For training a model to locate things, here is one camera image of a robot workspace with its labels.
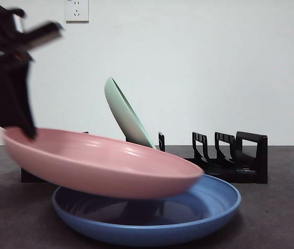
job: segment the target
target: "plastic plate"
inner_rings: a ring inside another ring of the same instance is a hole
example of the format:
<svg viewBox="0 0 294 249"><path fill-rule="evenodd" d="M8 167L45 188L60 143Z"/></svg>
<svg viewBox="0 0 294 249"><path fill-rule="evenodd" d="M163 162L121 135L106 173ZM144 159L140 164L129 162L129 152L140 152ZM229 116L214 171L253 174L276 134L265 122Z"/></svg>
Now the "plastic plate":
<svg viewBox="0 0 294 249"><path fill-rule="evenodd" d="M107 80L104 93L110 110L126 138L132 143L156 149L130 103L112 78Z"/></svg>
<svg viewBox="0 0 294 249"><path fill-rule="evenodd" d="M53 206L74 230L125 246L165 246L199 239L224 226L241 201L231 184L204 175L185 193L158 200L108 198L59 187Z"/></svg>
<svg viewBox="0 0 294 249"><path fill-rule="evenodd" d="M142 145L91 134L37 129L30 140L17 127L3 132L5 148L28 172L96 195L155 199L186 191L203 174L197 165Z"/></svg>

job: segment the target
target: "table surface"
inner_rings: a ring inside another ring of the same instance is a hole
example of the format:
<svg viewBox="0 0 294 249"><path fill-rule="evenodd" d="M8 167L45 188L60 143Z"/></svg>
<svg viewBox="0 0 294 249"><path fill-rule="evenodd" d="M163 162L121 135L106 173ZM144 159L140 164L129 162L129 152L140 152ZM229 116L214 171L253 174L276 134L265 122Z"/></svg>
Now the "table surface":
<svg viewBox="0 0 294 249"><path fill-rule="evenodd" d="M166 150L181 157L193 155L191 146ZM209 150L214 157L213 147ZM253 154L255 148L244 151ZM200 240L164 248L294 248L294 146L270 146L268 153L268 184L233 184L242 203L229 223ZM51 204L56 188L50 183L20 183L20 168L0 146L1 249L124 248L86 238L66 226Z"/></svg>

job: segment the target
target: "electrical outlet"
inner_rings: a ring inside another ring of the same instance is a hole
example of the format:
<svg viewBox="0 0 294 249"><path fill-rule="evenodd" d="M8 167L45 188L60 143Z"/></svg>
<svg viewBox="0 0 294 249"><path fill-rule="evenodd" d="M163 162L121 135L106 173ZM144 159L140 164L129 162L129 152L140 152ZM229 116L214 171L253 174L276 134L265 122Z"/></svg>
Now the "electrical outlet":
<svg viewBox="0 0 294 249"><path fill-rule="evenodd" d="M89 22L89 0L65 0L66 22Z"/></svg>

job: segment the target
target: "blue plate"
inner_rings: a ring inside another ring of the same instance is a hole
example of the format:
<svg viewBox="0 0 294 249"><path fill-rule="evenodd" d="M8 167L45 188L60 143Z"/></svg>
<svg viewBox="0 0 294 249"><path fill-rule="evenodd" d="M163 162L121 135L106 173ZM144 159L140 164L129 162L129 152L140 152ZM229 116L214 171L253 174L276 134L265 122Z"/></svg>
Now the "blue plate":
<svg viewBox="0 0 294 249"><path fill-rule="evenodd" d="M241 201L231 184L204 175L185 193L157 200L127 200L59 187L58 215L95 240L125 246L165 246L209 235L224 226Z"/></svg>

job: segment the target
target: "pink plate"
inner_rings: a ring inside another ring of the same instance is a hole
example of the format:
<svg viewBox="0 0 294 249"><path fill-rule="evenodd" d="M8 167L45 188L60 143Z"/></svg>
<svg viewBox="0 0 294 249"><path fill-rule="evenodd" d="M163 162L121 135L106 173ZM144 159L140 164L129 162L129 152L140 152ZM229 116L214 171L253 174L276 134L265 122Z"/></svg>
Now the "pink plate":
<svg viewBox="0 0 294 249"><path fill-rule="evenodd" d="M6 129L6 150L30 173L74 190L154 199L182 193L203 175L185 159L142 145L62 130L37 132L30 140L20 128Z"/></svg>

